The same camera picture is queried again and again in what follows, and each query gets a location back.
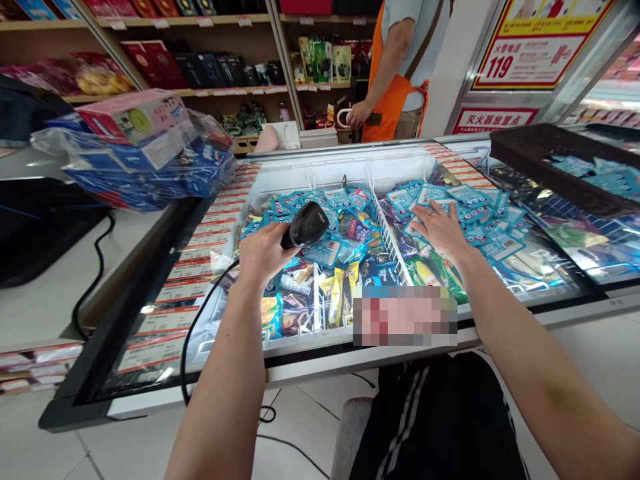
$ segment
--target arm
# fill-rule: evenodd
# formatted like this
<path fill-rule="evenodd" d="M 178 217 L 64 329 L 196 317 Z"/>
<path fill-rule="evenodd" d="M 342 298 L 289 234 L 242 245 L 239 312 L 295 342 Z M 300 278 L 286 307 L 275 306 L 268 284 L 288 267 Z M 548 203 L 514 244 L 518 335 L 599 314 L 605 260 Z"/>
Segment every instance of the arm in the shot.
<path fill-rule="evenodd" d="M 415 21 L 412 18 L 405 18 L 389 29 L 380 65 L 369 87 L 367 98 L 356 103 L 348 117 L 350 128 L 359 129 L 371 116 L 371 112 L 389 88 L 407 57 L 414 32 Z"/>
<path fill-rule="evenodd" d="M 269 282 L 299 249 L 283 251 L 288 223 L 248 236 L 240 276 L 173 445 L 165 480 L 249 479 L 265 392 L 261 301 Z"/>
<path fill-rule="evenodd" d="M 640 474 L 640 438 L 584 380 L 562 346 L 511 294 L 481 252 L 467 244 L 455 208 L 412 223 L 462 275 L 480 339 L 534 438 L 561 479 L 631 480 Z"/>

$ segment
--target person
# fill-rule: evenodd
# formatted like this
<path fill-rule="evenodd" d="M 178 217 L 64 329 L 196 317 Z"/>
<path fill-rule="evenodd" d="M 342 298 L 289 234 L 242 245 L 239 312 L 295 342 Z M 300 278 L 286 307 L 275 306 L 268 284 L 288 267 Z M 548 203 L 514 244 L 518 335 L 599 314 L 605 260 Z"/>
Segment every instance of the person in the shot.
<path fill-rule="evenodd" d="M 460 272 L 480 339 L 558 476 L 640 478 L 640 437 L 466 242 L 455 206 L 450 215 L 435 202 L 413 212 L 424 223 L 414 228 Z M 287 227 L 272 224 L 241 244 L 239 278 L 165 480 L 251 477 L 265 390 L 260 304 L 269 279 L 297 253 L 280 247 Z M 380 376 L 346 467 L 350 478 L 526 478 L 499 384 L 479 355 L 422 359 L 381 369 Z"/>
<path fill-rule="evenodd" d="M 414 138 L 427 109 L 453 0 L 386 0 L 373 36 L 369 92 L 347 116 L 363 142 Z"/>

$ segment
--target orange apron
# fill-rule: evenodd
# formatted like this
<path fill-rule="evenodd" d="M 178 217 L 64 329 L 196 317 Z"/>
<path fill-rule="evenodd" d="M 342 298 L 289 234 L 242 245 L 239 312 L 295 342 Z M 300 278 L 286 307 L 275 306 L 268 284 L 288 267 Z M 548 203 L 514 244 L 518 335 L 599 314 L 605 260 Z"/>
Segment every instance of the orange apron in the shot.
<path fill-rule="evenodd" d="M 432 31 L 427 34 L 427 38 L 425 39 L 425 42 L 427 44 L 433 36 L 433 30 L 435 30 L 435 26 L 438 23 L 438 20 L 440 20 L 442 3 L 443 2 L 441 0 L 440 7 L 438 8 L 438 12 L 433 20 L 433 26 L 431 28 Z M 380 13 L 378 14 L 378 22 L 375 24 L 375 32 L 373 34 L 373 52 L 371 56 L 371 74 L 369 76 L 369 88 L 371 88 L 371 82 L 373 82 L 376 73 L 378 72 L 378 67 L 380 66 L 380 58 L 382 58 L 382 49 L 384 47 L 382 42 L 382 17 L 384 15 L 384 12 L 385 2 L 382 2 L 382 8 L 380 8 Z M 411 76 L 413 75 L 414 71 L 415 68 L 410 67 L 407 71 L 407 73 L 410 73 L 409 78 L 401 77 L 400 75 L 396 75 L 393 78 L 393 81 L 391 82 L 389 88 L 373 108 L 371 117 L 365 122 L 363 126 L 362 142 L 366 143 L 393 140 L 395 129 L 398 126 L 398 120 L 400 120 L 402 108 L 404 108 L 405 106 L 407 96 L 410 93 L 416 91 L 422 93 L 425 99 L 425 104 L 422 108 L 422 116 L 420 117 L 420 126 L 418 127 L 417 132 L 417 136 L 420 136 L 420 133 L 422 132 L 422 122 L 425 119 L 425 112 L 427 111 L 427 105 L 429 104 L 429 94 L 427 93 L 429 81 L 425 81 L 420 88 L 412 87 Z"/>

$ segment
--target white tile floor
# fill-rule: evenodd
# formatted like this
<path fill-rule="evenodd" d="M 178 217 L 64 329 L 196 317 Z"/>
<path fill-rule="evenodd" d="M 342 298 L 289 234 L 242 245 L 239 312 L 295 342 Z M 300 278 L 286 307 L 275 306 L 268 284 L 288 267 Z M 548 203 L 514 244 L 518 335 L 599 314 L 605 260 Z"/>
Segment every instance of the white tile floor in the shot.
<path fill-rule="evenodd" d="M 640 431 L 640 315 L 616 317 L 554 333 L 570 352 L 588 382 L 609 406 Z M 491 359 L 485 356 L 495 370 Z M 376 383 L 377 372 L 361 373 Z M 531 478 L 557 478 L 544 454 L 511 405 L 520 450 Z M 367 382 L 346 375 L 302 383 L 265 393 L 277 418 L 259 433 L 298 445 L 326 472 L 333 461 L 342 405 L 352 397 L 373 396 Z M 148 418 L 51 435 L 36 422 L 50 391 L 0 397 L 0 478 L 29 480 L 161 479 L 183 409 Z M 290 447 L 257 440 L 253 478 L 289 480 L 322 476 Z"/>

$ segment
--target black plastic basket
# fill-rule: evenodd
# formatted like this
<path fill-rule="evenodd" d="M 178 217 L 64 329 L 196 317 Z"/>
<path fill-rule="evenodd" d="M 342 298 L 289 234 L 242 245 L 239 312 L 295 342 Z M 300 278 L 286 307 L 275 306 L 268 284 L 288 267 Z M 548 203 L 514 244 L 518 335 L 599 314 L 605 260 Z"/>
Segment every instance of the black plastic basket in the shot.
<path fill-rule="evenodd" d="M 640 157 L 547 123 L 491 132 L 491 156 L 517 169 L 579 208 L 600 218 L 640 211 L 640 203 L 602 190 L 555 168 L 543 159 L 550 155 L 593 157 L 640 167 Z"/>

